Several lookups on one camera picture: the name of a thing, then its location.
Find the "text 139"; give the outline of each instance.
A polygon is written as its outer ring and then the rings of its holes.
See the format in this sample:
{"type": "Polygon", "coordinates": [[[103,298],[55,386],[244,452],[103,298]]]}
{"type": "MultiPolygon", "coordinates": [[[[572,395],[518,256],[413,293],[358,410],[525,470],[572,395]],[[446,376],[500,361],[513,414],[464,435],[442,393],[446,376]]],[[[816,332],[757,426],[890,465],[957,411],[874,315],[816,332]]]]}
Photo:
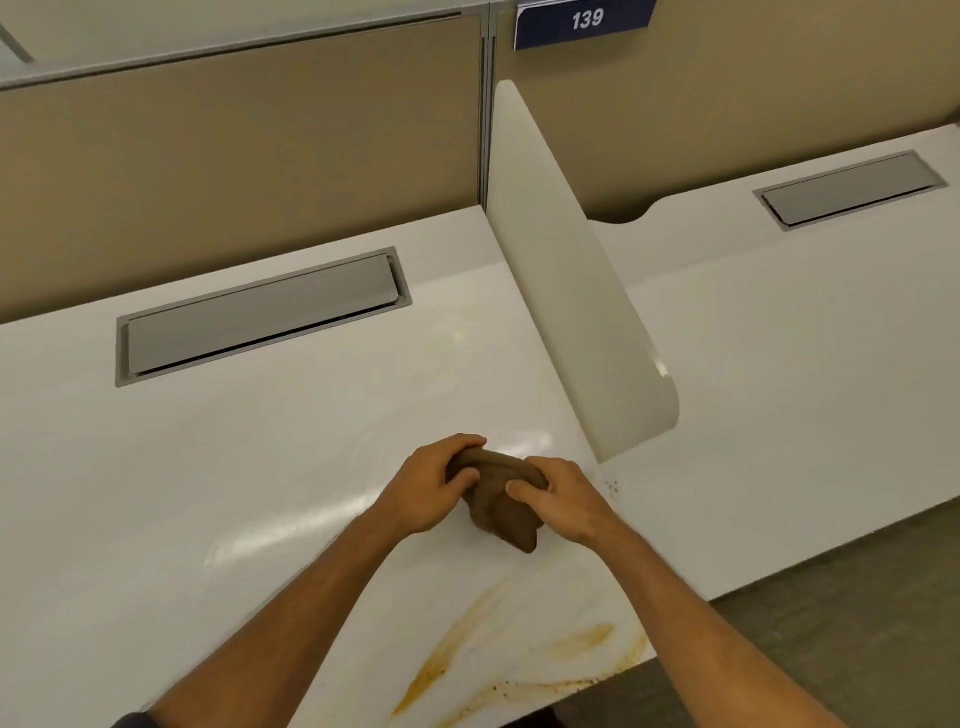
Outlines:
{"type": "Polygon", "coordinates": [[[573,30],[583,31],[587,28],[596,28],[603,22],[603,8],[597,8],[595,11],[578,12],[573,16],[573,30]]]}

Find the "cubicle panel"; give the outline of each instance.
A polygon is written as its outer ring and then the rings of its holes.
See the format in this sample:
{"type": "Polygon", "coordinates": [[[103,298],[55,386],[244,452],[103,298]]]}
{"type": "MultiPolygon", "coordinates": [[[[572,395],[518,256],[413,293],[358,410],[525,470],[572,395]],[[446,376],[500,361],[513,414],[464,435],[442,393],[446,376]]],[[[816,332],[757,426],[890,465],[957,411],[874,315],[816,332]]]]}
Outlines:
{"type": "Polygon", "coordinates": [[[646,30],[515,52],[523,94],[587,214],[939,126],[960,107],[960,3],[660,0],[646,30]]]}
{"type": "Polygon", "coordinates": [[[0,93],[0,323],[475,205],[477,16],[0,93]]]}

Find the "floor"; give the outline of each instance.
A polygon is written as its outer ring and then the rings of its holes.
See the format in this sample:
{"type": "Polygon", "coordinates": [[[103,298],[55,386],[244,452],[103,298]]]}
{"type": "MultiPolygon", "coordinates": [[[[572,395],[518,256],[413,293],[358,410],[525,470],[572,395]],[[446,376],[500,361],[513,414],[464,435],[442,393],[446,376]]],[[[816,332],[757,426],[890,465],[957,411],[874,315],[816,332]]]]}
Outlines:
{"type": "MultiPolygon", "coordinates": [[[[960,499],[715,606],[851,728],[960,725],[960,499]]],[[[565,728],[694,726],[658,661],[554,708],[565,728]]]]}

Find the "stain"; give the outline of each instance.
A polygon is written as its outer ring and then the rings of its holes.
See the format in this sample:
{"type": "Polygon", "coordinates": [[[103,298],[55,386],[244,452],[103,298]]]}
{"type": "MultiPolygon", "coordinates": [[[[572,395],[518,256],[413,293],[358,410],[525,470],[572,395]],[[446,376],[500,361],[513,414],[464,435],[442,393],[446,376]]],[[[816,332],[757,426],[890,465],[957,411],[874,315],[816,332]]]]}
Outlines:
{"type": "Polygon", "coordinates": [[[631,667],[636,667],[640,664],[640,661],[643,659],[643,655],[646,654],[647,647],[650,646],[650,638],[647,637],[647,633],[643,630],[640,630],[640,633],[634,639],[634,643],[631,645],[630,650],[626,655],[623,656],[623,659],[613,666],[613,669],[604,675],[604,680],[617,675],[624,670],[630,669],[631,667]]]}
{"type": "Polygon", "coordinates": [[[503,598],[505,582],[494,584],[483,592],[476,601],[457,619],[443,638],[437,643],[430,657],[423,663],[420,672],[410,683],[403,699],[397,703],[392,715],[394,717],[406,712],[410,706],[420,700],[450,670],[453,658],[467,641],[468,637],[486,619],[503,598]]]}
{"type": "Polygon", "coordinates": [[[612,634],[613,625],[609,622],[601,622],[582,632],[577,632],[569,637],[564,637],[561,640],[550,643],[537,651],[538,653],[544,654],[547,659],[550,660],[573,660],[599,647],[606,642],[612,634]]]}
{"type": "MultiPolygon", "coordinates": [[[[545,649],[549,651],[553,648],[562,647],[562,653],[570,654],[568,650],[574,649],[574,645],[576,645],[577,648],[582,648],[584,644],[590,643],[590,639],[593,639],[596,641],[593,644],[595,647],[607,640],[612,633],[613,625],[606,623],[598,624],[596,627],[584,630],[584,632],[574,635],[570,638],[552,643],[545,649]]],[[[459,711],[438,723],[437,728],[454,728],[467,718],[475,716],[484,709],[489,708],[494,703],[502,702],[507,703],[508,705],[520,705],[529,704],[532,702],[542,703],[544,702],[544,699],[545,702],[555,703],[561,698],[568,697],[575,692],[585,690],[586,688],[590,688],[597,683],[601,683],[604,680],[613,677],[618,672],[622,672],[625,669],[634,667],[639,663],[640,659],[643,657],[643,654],[647,651],[649,644],[650,640],[647,638],[646,633],[641,631],[620,662],[618,662],[609,672],[603,672],[595,677],[587,677],[577,680],[561,680],[552,683],[522,681],[513,682],[510,680],[504,680],[496,683],[495,685],[491,685],[490,687],[477,693],[459,711]]]]}

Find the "blue sign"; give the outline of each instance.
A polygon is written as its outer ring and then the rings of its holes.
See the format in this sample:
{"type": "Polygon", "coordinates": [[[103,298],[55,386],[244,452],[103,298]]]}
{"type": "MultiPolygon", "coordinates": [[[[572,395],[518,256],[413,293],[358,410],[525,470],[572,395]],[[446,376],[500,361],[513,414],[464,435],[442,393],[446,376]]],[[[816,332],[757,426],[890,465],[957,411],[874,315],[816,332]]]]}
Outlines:
{"type": "Polygon", "coordinates": [[[657,0],[541,0],[516,10],[514,50],[646,28],[657,0]]]}

